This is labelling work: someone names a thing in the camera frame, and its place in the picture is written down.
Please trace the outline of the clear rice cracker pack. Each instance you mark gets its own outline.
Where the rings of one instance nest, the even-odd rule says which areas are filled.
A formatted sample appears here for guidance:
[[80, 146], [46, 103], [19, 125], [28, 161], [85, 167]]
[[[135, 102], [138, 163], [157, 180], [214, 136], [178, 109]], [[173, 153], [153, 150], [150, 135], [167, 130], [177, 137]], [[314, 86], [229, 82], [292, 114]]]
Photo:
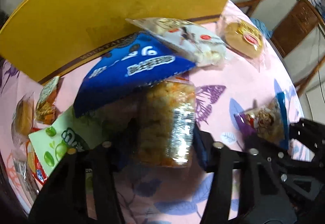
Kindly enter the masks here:
[[196, 88], [186, 79], [169, 78], [146, 90], [137, 160], [152, 166], [186, 167], [192, 156], [195, 110]]

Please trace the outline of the blue cookie snack bag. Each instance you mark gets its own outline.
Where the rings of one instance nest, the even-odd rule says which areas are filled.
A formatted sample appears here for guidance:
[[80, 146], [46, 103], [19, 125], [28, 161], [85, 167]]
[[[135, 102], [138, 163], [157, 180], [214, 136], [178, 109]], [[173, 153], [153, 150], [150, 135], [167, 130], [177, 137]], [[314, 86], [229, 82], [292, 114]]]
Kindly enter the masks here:
[[182, 74], [195, 63], [140, 31], [108, 52], [84, 77], [73, 107], [77, 117], [142, 87]]

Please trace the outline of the white candy snack bag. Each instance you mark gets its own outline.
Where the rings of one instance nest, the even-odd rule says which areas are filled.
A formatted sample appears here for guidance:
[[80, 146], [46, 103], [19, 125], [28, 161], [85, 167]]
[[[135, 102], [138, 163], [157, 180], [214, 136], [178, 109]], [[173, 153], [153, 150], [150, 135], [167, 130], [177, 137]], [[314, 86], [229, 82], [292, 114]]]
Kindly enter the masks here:
[[205, 27], [174, 18], [127, 19], [127, 22], [149, 32], [179, 55], [198, 67], [219, 66], [226, 57], [226, 45]]

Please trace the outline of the red blue snack packet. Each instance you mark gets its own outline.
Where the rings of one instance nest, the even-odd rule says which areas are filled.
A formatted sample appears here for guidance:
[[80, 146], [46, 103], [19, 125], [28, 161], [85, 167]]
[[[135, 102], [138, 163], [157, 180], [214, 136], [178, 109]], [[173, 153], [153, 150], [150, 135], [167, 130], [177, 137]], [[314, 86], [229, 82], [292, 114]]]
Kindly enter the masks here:
[[41, 184], [44, 185], [47, 180], [47, 175], [43, 170], [35, 150], [30, 141], [26, 144], [26, 155], [29, 168], [32, 171], [33, 177]]

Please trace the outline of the green pea snack bag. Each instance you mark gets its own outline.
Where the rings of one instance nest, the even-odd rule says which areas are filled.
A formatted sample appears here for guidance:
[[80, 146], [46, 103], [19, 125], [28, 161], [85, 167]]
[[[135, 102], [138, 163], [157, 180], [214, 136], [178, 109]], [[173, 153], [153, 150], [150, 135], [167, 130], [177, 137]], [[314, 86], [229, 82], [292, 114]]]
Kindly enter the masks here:
[[32, 147], [47, 176], [65, 154], [90, 150], [103, 143], [101, 122], [91, 116], [77, 118], [71, 106], [50, 126], [29, 134]]

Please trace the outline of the pink floral tablecloth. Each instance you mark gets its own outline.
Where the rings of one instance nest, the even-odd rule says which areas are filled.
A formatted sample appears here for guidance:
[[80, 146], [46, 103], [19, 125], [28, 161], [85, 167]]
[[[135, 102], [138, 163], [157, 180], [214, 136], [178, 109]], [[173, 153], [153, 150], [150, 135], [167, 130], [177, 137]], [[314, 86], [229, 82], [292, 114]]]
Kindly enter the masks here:
[[[240, 150], [242, 135], [235, 115], [254, 102], [267, 104], [279, 92], [286, 96], [289, 120], [303, 116], [294, 85], [279, 57], [265, 43], [260, 69], [236, 54], [223, 70], [200, 70], [190, 74], [198, 87], [198, 123], [216, 141]], [[11, 123], [18, 101], [28, 93], [39, 95], [41, 86], [6, 62], [1, 79], [1, 155], [18, 204], [28, 212], [30, 204], [22, 190], [13, 164]], [[127, 223], [198, 223], [203, 215], [213, 176], [196, 162], [184, 180], [161, 168], [128, 166], [117, 175], [119, 201]]]

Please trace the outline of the purple yellow snack packet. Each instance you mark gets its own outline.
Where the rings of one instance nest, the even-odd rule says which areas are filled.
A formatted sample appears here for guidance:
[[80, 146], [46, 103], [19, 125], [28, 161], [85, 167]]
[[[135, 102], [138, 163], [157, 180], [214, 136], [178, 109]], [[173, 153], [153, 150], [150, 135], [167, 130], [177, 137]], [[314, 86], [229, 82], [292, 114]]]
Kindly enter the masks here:
[[235, 114], [234, 118], [242, 135], [256, 134], [288, 150], [289, 120], [283, 92], [277, 93], [268, 104]]

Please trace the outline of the small nut snack packet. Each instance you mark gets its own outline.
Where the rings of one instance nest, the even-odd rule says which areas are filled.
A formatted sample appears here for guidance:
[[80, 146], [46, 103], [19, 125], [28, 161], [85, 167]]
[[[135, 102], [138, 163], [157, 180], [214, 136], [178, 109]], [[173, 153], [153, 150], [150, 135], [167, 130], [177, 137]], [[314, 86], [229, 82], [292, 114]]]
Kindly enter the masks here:
[[41, 90], [35, 109], [35, 119], [42, 123], [51, 125], [56, 114], [54, 105], [58, 94], [58, 83], [60, 77], [53, 77]]

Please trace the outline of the bread bun clear wrapper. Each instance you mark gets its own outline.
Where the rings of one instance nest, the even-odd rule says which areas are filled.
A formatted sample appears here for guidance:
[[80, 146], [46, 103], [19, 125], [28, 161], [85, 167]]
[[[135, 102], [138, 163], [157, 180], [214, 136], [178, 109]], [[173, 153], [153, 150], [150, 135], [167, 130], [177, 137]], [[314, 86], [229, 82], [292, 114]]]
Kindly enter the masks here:
[[12, 141], [21, 146], [28, 140], [34, 123], [34, 94], [25, 94], [16, 105], [11, 125]]

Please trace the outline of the round cake clear wrapper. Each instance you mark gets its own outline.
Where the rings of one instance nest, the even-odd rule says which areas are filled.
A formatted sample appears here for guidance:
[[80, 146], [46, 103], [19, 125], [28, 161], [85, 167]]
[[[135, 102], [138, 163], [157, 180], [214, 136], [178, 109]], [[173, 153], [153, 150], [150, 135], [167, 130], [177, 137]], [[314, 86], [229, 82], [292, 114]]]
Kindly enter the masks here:
[[232, 51], [246, 59], [260, 59], [263, 35], [253, 24], [238, 17], [222, 16], [218, 22], [218, 33]]

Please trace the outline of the wooden chair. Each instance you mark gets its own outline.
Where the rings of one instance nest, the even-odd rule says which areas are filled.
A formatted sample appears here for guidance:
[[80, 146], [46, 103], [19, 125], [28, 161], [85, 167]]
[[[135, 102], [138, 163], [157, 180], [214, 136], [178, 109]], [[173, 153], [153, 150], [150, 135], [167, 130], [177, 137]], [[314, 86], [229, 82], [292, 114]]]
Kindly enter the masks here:
[[[239, 8], [246, 8], [245, 14], [251, 16], [263, 1], [235, 0], [235, 4]], [[293, 8], [275, 27], [271, 41], [282, 57], [292, 52], [315, 28], [324, 37], [324, 19], [310, 1], [296, 0]]]

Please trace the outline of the blue cloth on chair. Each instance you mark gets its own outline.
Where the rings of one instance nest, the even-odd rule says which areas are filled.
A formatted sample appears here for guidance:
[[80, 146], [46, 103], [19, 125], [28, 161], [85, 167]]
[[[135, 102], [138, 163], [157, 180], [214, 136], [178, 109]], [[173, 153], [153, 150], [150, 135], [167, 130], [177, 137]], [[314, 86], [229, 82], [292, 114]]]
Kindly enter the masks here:
[[273, 31], [268, 30], [266, 25], [256, 18], [250, 18], [251, 22], [259, 29], [259, 31], [263, 34], [266, 39], [270, 39], [273, 35]]

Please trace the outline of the yellow cardboard box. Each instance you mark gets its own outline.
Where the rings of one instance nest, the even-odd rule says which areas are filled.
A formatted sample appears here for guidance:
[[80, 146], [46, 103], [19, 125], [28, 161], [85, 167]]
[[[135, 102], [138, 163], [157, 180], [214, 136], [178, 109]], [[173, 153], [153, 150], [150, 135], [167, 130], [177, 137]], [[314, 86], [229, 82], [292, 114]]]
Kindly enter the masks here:
[[101, 56], [135, 32], [129, 19], [207, 22], [227, 0], [24, 0], [1, 29], [1, 56], [37, 83]]

